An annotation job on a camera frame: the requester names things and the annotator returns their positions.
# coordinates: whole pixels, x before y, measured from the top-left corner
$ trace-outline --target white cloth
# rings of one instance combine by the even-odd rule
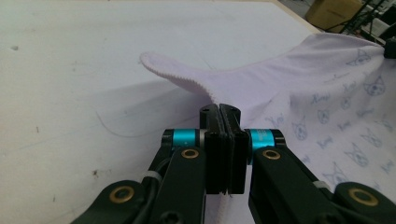
[[[215,104],[242,111],[243,128],[279,129],[332,189],[365,184],[396,201],[396,60],[346,35],[309,36],[277,58],[227,71],[188,67],[153,52],[148,70]]]

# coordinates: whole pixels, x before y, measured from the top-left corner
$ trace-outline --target cable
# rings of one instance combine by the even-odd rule
[[[166,173],[166,169],[169,165],[170,158],[167,158],[163,161],[161,161],[157,167],[155,168],[156,173],[164,177],[164,174]],[[149,215],[151,214],[152,206],[154,205],[155,198],[157,197],[158,190],[160,188],[160,180],[159,178],[153,177],[153,176],[145,176],[142,180],[147,182],[146,186],[146,203],[140,208],[139,214],[136,216],[132,224],[145,224],[148,223],[149,221]]]

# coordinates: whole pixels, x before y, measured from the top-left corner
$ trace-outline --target cardboard box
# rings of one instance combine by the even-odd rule
[[[350,20],[362,7],[359,0],[316,0],[305,14],[306,20],[320,29],[327,30],[334,25]],[[343,25],[329,32],[339,33]]]

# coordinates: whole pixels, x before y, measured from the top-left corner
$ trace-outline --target fabric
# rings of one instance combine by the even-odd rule
[[[332,190],[365,184],[396,201],[396,60],[346,35],[309,36],[290,52],[226,71],[153,52],[148,70],[242,111],[243,128],[279,129],[293,153]]]

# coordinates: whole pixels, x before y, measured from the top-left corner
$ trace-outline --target tabletop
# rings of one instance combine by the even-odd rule
[[[229,69],[316,32],[276,1],[0,5],[0,223],[69,223],[105,186],[139,179],[164,129],[198,126],[210,100],[151,74],[141,53]]]

